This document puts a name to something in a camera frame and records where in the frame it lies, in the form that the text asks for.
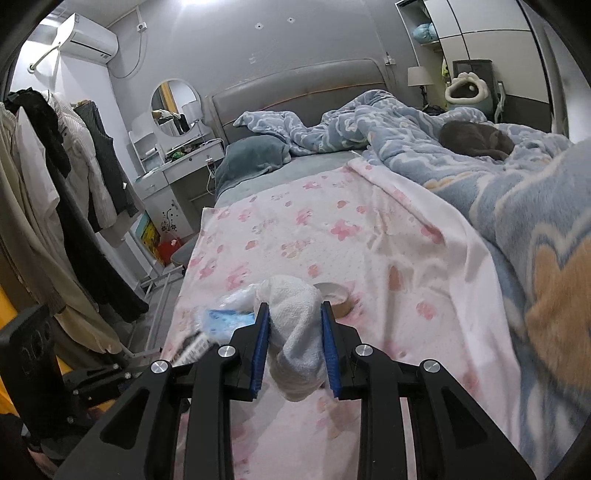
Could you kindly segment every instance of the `air conditioner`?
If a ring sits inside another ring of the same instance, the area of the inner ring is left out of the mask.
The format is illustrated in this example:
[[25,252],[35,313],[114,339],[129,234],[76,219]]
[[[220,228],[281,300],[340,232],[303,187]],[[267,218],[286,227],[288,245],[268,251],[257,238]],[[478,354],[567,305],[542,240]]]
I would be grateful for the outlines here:
[[107,63],[119,49],[117,35],[79,14],[57,27],[53,46],[58,44],[62,54],[96,63]]

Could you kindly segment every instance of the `bed headboard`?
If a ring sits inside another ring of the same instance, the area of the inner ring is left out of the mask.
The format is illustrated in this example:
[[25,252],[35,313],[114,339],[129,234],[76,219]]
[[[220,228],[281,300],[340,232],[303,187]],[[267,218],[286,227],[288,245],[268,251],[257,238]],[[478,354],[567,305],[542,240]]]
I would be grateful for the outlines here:
[[375,61],[330,61],[241,83],[206,97],[205,105],[212,117],[210,127],[228,144],[253,134],[246,127],[232,126],[246,111],[287,110],[311,127],[323,113],[374,89],[388,89]]

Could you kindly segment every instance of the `plastic bag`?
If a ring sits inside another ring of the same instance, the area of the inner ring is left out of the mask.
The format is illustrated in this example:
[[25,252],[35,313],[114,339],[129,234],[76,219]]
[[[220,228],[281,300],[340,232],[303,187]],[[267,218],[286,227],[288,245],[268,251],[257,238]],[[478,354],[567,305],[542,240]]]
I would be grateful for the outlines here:
[[230,343],[235,330],[253,325],[254,312],[240,313],[236,310],[204,310],[201,318],[201,329],[210,340],[224,345]]
[[200,330],[213,342],[229,343],[235,330],[255,323],[254,302],[258,283],[222,297],[212,308],[197,313]]
[[185,330],[185,339],[173,356],[173,365],[196,362],[213,343],[228,343],[236,329],[255,323],[254,303],[258,286],[258,283],[252,283],[195,312]]

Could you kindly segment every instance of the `lampshade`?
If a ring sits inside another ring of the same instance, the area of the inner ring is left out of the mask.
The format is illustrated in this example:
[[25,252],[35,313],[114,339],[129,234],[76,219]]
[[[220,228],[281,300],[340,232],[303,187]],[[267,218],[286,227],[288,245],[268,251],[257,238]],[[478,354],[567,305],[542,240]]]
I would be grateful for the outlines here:
[[182,110],[188,124],[192,124],[203,118],[203,111],[201,110],[201,102],[199,100],[194,100],[183,105]]
[[433,80],[425,67],[408,68],[408,86],[433,85]]

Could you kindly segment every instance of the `metal screw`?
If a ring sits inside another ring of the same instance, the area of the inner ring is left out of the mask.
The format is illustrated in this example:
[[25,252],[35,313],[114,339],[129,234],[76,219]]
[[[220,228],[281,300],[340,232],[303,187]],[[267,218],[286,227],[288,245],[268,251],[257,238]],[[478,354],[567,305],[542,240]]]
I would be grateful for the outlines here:
[[223,358],[227,358],[236,353],[236,349],[232,345],[224,345],[219,348],[217,354]]
[[168,370],[168,363],[164,360],[156,360],[151,366],[150,370],[155,374],[161,374]]
[[436,374],[441,369],[441,365],[435,360],[426,360],[425,363],[423,363],[423,368],[431,374]]
[[359,356],[370,356],[373,352],[374,349],[364,343],[355,347],[355,353]]

